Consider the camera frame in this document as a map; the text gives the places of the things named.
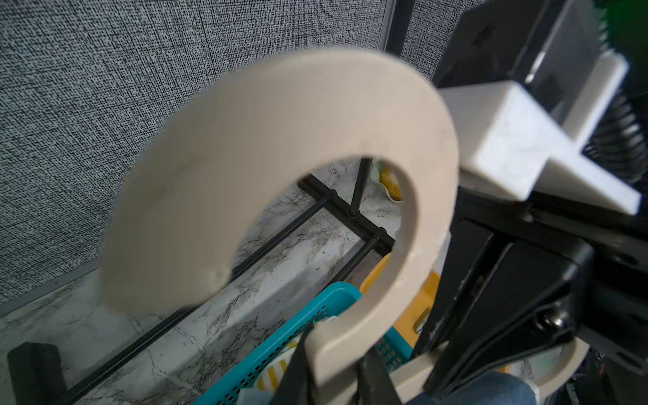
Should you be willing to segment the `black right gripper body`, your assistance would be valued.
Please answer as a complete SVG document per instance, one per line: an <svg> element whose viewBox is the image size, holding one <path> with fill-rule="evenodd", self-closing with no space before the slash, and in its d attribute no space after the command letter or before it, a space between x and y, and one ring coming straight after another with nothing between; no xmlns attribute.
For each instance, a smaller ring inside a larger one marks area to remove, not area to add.
<svg viewBox="0 0 648 405"><path fill-rule="evenodd" d="M496 236L522 239L577 261L587 245L589 284L580 339L638 375L647 373L647 203L621 214L533 192L504 202L462 189L454 224L468 220Z"/></svg>

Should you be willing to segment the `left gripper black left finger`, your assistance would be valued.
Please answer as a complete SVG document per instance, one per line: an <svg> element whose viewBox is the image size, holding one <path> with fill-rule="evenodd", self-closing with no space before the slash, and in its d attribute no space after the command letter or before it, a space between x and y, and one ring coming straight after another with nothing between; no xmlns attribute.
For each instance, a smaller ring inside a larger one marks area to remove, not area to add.
<svg viewBox="0 0 648 405"><path fill-rule="evenodd" d="M308 405L312 404L312 376L305 352L305 341L313 331L306 328L290 360L287 371L270 405Z"/></svg>

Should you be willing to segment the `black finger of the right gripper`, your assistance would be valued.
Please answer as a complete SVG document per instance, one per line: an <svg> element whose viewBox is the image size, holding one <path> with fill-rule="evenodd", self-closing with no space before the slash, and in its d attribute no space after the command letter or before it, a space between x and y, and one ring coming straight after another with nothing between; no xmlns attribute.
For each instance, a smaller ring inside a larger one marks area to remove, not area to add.
<svg viewBox="0 0 648 405"><path fill-rule="evenodd" d="M468 220L453 226L451 233L435 303L414 346L413 357L437 348L461 327L509 246L508 237Z"/></svg>
<svg viewBox="0 0 648 405"><path fill-rule="evenodd" d="M424 384L448 398L486 373L571 342L580 327L587 256L577 261L524 241L509 243Z"/></svg>

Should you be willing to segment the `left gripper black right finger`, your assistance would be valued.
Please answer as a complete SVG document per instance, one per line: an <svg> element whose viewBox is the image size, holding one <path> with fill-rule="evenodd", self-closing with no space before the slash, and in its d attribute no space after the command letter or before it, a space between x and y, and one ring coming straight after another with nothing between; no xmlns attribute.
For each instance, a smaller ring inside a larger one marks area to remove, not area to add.
<svg viewBox="0 0 648 405"><path fill-rule="evenodd" d="M357 364L358 393L361 405L402 405L395 386L376 349L371 349Z"/></svg>

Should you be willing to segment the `dark blue hello towel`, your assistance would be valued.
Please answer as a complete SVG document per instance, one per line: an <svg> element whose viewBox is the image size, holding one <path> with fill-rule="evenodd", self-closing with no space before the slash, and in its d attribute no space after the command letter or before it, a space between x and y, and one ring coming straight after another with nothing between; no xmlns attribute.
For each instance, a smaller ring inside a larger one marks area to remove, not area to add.
<svg viewBox="0 0 648 405"><path fill-rule="evenodd" d="M491 372L448 398L438 400L423 393L408 405L536 405L536 389L526 381L509 374Z"/></svg>

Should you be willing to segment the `beige hanger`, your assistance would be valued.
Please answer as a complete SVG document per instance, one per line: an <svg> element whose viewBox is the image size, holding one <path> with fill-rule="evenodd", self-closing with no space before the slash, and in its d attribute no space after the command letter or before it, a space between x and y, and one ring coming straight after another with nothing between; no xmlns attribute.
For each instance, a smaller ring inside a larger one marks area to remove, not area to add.
<svg viewBox="0 0 648 405"><path fill-rule="evenodd" d="M304 339L315 400L349 404L356 366L425 281L449 230L460 170L526 197L562 132L517 84L435 89L394 57L317 49L231 74L185 106L136 163L106 231L101 295L126 313L207 300L258 214L334 160L395 168L401 234L375 288Z"/></svg>

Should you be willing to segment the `yellow striped towel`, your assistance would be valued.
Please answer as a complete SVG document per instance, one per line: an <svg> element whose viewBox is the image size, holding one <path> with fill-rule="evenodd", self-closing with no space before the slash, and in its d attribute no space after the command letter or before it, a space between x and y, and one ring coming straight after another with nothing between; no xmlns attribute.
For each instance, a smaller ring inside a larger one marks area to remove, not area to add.
<svg viewBox="0 0 648 405"><path fill-rule="evenodd" d="M293 339L260 373L251 388L240 391L237 405L270 404L284 379L301 337Z"/></svg>

